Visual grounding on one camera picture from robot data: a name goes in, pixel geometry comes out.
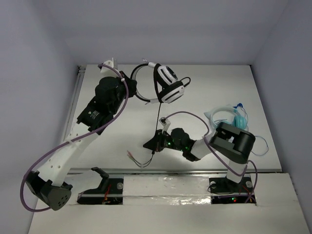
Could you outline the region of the white black headphones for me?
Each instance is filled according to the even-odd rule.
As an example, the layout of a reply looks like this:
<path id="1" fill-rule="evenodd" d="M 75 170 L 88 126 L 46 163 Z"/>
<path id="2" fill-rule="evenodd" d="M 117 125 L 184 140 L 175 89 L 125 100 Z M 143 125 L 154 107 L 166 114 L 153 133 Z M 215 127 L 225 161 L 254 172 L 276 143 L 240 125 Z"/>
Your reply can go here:
<path id="1" fill-rule="evenodd" d="M 142 96 L 138 89 L 135 96 L 146 103 L 170 104 L 184 95 L 185 88 L 191 83 L 190 77 L 179 80 L 175 72 L 166 65 L 144 60 L 145 63 L 138 65 L 131 73 L 130 79 L 136 80 L 137 74 L 143 67 L 153 68 L 153 82 L 156 98 L 147 99 Z"/>

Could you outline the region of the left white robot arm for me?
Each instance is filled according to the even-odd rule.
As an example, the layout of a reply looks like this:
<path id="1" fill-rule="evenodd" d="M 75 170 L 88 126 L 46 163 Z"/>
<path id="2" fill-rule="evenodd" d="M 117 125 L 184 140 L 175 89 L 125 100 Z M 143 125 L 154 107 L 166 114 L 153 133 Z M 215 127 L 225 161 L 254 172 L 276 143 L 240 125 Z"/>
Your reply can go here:
<path id="1" fill-rule="evenodd" d="M 65 182 L 68 172 L 86 148 L 121 115 L 136 91 L 137 81 L 123 72 L 99 81 L 94 97 L 77 117 L 68 137 L 38 159 L 24 175 L 20 200 L 27 210 L 34 213 L 57 211 L 68 202 L 73 187 Z M 23 196 L 25 186 L 47 207 L 40 210 L 28 207 Z"/>

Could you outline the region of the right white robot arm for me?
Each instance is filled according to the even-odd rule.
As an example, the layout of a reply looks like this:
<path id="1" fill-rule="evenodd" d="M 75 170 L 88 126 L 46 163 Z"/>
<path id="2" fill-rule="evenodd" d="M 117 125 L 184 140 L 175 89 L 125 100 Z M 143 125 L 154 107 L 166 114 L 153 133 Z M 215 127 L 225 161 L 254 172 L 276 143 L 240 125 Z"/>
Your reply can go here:
<path id="1" fill-rule="evenodd" d="M 202 139 L 193 140 L 182 128 L 174 128 L 168 133 L 171 125 L 169 120 L 162 118 L 160 123 L 163 128 L 156 130 L 153 138 L 143 144 L 145 149 L 153 153 L 161 152 L 165 148 L 181 151 L 182 156 L 191 162 L 213 153 L 228 169 L 226 188 L 235 192 L 242 187 L 242 178 L 255 142 L 253 134 L 222 122 L 213 134 L 207 133 Z"/>

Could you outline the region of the teal cat-ear headphones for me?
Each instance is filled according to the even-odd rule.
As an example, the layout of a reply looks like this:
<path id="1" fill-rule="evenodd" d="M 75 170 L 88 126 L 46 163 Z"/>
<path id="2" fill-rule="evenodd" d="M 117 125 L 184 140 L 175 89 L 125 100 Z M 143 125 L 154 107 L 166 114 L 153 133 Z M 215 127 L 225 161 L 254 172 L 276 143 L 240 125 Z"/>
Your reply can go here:
<path id="1" fill-rule="evenodd" d="M 220 123 L 227 123 L 242 130 L 248 130 L 248 115 L 242 103 L 237 105 L 217 106 L 204 112 L 204 116 L 210 122 L 210 126 L 216 129 Z"/>

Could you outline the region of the aluminium side rail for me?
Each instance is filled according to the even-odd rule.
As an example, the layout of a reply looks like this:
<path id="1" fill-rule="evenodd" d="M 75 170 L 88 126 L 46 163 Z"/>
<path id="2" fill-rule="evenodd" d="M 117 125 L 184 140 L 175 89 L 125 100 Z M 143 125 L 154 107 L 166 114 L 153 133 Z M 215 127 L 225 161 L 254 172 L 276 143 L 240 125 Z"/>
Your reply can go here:
<path id="1" fill-rule="evenodd" d="M 67 119 L 66 119 L 65 126 L 64 126 L 63 139 L 65 139 L 69 135 L 69 132 L 71 130 L 71 126 L 72 126 L 74 114 L 75 114 L 75 109 L 77 106 L 77 101 L 78 101 L 85 71 L 86 71 L 86 65 L 78 66 L 77 79 L 76 79 L 76 83 L 74 86 L 74 91 L 73 91 Z"/>

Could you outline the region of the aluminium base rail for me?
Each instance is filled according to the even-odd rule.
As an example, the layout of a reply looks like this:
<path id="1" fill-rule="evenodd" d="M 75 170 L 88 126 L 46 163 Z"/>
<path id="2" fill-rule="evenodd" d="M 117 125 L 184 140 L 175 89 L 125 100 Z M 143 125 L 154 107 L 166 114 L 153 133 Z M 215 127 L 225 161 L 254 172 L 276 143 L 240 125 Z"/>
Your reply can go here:
<path id="1" fill-rule="evenodd" d="M 249 203 L 265 205 L 277 200 L 278 188 L 283 187 L 286 175 L 281 173 L 247 173 L 239 184 L 226 179 L 223 172 L 201 171 L 110 171 L 108 184 L 100 187 L 101 177 L 94 171 L 72 174 L 67 182 L 72 184 L 70 205 L 123 205 L 123 183 L 126 176 L 202 176 L 209 179 L 208 192 L 211 204 Z"/>

